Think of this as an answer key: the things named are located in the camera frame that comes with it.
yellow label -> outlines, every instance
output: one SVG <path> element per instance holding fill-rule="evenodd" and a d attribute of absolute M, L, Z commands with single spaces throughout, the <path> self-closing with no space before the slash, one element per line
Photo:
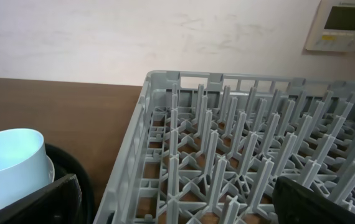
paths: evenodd
<path fill-rule="evenodd" d="M 335 40 L 336 36 L 333 35 L 322 35 L 321 39 L 322 40 Z"/>

wooden table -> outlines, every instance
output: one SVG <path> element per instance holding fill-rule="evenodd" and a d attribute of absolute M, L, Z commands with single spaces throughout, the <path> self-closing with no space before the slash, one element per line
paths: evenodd
<path fill-rule="evenodd" d="M 0 78 L 0 131 L 36 129 L 77 158 L 92 179 L 98 207 L 140 90 Z"/>

light blue cup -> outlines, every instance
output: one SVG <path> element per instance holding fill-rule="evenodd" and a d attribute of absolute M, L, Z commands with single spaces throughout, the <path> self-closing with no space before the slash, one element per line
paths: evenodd
<path fill-rule="evenodd" d="M 0 209 L 50 184 L 46 159 L 40 132 L 0 132 Z"/>

white wall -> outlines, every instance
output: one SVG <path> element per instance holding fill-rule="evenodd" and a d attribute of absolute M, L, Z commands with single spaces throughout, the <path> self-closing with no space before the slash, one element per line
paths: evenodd
<path fill-rule="evenodd" d="M 142 85 L 150 70 L 355 80 L 303 50 L 318 0 L 0 0 L 0 77 Z"/>

dish rack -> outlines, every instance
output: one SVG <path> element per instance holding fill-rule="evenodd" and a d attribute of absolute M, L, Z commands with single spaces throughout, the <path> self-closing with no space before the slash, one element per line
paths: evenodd
<path fill-rule="evenodd" d="M 355 213 L 355 82 L 150 72 L 94 223 L 278 223 L 279 176 Z"/>

